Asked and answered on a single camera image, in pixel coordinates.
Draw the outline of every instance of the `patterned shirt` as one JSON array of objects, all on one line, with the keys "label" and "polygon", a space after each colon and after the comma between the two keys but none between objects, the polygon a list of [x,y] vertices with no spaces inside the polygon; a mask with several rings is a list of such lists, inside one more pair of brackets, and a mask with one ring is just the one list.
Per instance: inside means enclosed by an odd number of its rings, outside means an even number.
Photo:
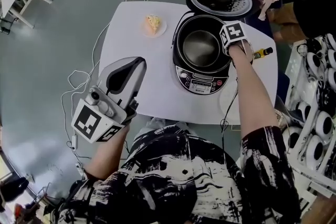
[{"label": "patterned shirt", "polygon": [[241,141],[241,166],[223,149],[170,125],[136,137],[105,181],[82,180],[59,223],[299,223],[292,169],[278,127]]}]

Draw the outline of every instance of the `brown pants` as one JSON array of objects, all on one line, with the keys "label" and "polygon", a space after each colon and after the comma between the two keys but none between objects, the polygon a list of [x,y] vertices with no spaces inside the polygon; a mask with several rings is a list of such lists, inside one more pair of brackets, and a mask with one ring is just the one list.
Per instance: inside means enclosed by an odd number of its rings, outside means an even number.
[{"label": "brown pants", "polygon": [[296,19],[293,3],[287,3],[279,9],[270,10],[268,17],[270,22],[281,25],[280,33],[285,41],[293,43],[308,39]]}]

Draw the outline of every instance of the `floor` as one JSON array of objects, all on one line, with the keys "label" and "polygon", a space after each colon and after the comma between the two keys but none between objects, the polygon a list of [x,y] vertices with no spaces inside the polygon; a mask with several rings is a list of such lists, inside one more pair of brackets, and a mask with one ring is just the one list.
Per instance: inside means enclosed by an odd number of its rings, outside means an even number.
[{"label": "floor", "polygon": [[[66,146],[60,96],[70,89],[67,77],[73,70],[91,69],[93,45],[120,0],[53,1],[48,5],[33,0],[25,16],[35,24],[34,29],[16,23],[10,35],[0,33],[0,113],[2,148],[15,169],[21,175],[33,175],[33,191],[51,183],[48,195],[61,197],[67,195],[70,185],[80,176],[75,168],[77,160]],[[102,42],[103,37],[98,42],[95,60],[99,59]],[[78,75],[73,83],[83,79]],[[69,114],[70,96],[64,102]],[[138,115],[132,121],[129,144],[147,120],[148,117]],[[201,137],[222,144],[219,125],[191,127]],[[239,156],[239,141],[239,131],[228,129],[225,149],[234,159]],[[95,145],[79,138],[79,155],[92,156],[95,149]]]}]

